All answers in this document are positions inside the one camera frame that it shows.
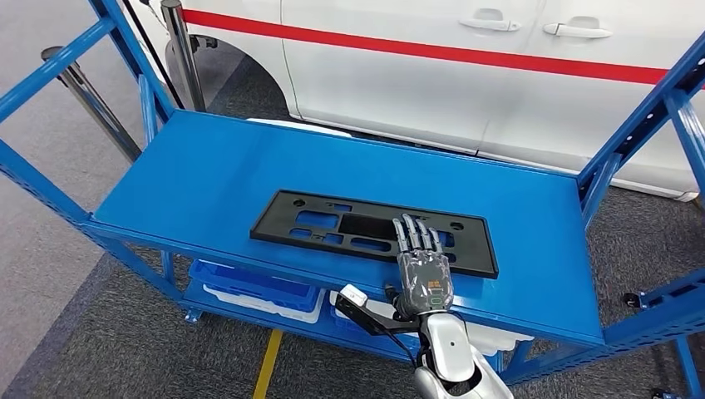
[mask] yellow floor line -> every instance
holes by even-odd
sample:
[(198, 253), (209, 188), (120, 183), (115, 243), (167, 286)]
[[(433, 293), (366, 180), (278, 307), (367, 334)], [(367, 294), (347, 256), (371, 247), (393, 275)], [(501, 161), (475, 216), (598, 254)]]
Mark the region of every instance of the yellow floor line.
[(269, 379), (272, 377), (274, 363), (277, 361), (277, 353), (279, 353), (279, 344), (282, 342), (282, 334), (282, 330), (275, 328), (272, 330), (272, 334), (269, 335), (267, 352), (264, 353), (264, 359), (262, 359), (262, 367), (259, 369), (259, 377), (257, 377), (257, 385), (254, 386), (252, 399), (264, 399), (267, 396)]

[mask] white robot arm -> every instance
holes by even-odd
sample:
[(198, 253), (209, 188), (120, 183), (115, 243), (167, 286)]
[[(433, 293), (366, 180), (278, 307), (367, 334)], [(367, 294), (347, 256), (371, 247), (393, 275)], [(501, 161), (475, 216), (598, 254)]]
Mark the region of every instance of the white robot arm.
[[(402, 292), (397, 293), (391, 285), (385, 287), (397, 310), (394, 318), (369, 311), (367, 295), (350, 284), (340, 291), (336, 308), (372, 335), (394, 339), (396, 333), (419, 334), (421, 349), (416, 358), (409, 356), (415, 367), (416, 389), (424, 399), (513, 399), (509, 388), (470, 344), (465, 322), (449, 312), (453, 302), (451, 270), (438, 233), (408, 214), (402, 218), (404, 224), (393, 220)], [(450, 394), (449, 389), (461, 382), (468, 383), (468, 390), (460, 396)]]

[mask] red stripe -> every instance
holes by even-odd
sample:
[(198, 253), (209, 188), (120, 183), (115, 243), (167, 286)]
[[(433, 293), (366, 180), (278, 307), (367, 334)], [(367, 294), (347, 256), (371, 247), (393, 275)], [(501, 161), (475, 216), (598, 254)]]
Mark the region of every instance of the red stripe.
[(668, 70), (645, 66), (629, 66), (561, 60), (559, 58), (534, 57), (503, 52), (486, 52), (467, 48), (434, 46), (412, 42), (348, 35), (345, 33), (317, 31), (303, 27), (290, 27), (271, 22), (230, 17), (195, 10), (184, 10), (184, 20), (195, 25), (217, 27), (229, 31), (254, 35), (280, 37), (300, 42), (328, 44), (332, 46), (360, 48), (375, 52), (391, 52), (408, 56), (436, 58), (439, 60), (469, 62), (525, 71), (557, 73), (560, 75), (593, 77), (610, 81), (630, 81), (655, 85)]

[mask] white container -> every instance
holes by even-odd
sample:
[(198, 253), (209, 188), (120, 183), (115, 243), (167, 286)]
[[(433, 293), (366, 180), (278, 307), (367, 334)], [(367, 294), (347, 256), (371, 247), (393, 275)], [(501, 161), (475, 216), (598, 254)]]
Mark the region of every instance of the white container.
[(321, 307), (323, 306), (323, 296), (326, 293), (326, 290), (320, 290), (318, 293), (318, 299), (316, 300), (316, 306), (313, 307), (312, 312), (307, 313), (296, 309), (284, 308), (270, 301), (250, 297), (248, 295), (224, 293), (223, 291), (208, 288), (205, 284), (203, 284), (203, 290), (207, 293), (215, 295), (220, 302), (231, 303), (233, 305), (242, 306), (243, 308), (261, 310), (262, 312), (278, 314), (283, 318), (291, 318), (293, 320), (299, 320), (300, 322), (309, 324), (314, 324), (318, 321), (318, 316), (321, 314)]
[[(337, 295), (338, 293), (336, 291), (331, 291), (328, 295), (330, 303), (334, 307), (335, 298)], [(368, 300), (367, 308), (372, 312), (386, 318), (392, 318), (392, 315), (394, 314), (394, 307), (389, 303)], [(335, 309), (335, 316), (338, 318), (348, 319), (337, 309)], [(528, 335), (500, 330), (499, 328), (482, 326), (480, 324), (465, 323), (465, 325), (470, 344), (486, 356), (494, 356), (497, 354), (497, 351), (512, 351), (514, 350), (517, 341), (530, 341), (534, 339), (534, 337), (530, 337)]]

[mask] stanchion post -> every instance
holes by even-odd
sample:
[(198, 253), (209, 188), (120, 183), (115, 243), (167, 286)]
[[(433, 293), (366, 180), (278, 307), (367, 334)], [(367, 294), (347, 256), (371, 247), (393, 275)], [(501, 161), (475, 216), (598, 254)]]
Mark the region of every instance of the stanchion post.
[[(42, 51), (46, 61), (61, 50), (61, 46), (49, 47)], [(78, 63), (73, 62), (58, 77), (73, 96), (81, 103), (88, 114), (96, 121), (108, 138), (115, 144), (128, 161), (134, 162), (142, 154), (140, 147), (132, 140), (125, 127), (117, 120), (110, 107), (103, 101), (96, 88), (86, 79)]]
[(205, 112), (203, 91), (200, 87), (198, 71), (194, 59), (189, 33), (184, 22), (184, 8), (180, 0), (162, 0), (161, 12), (164, 14), (166, 29), (171, 37), (171, 44), (176, 55), (176, 65), (179, 68), (181, 80), (191, 99), (195, 111)]

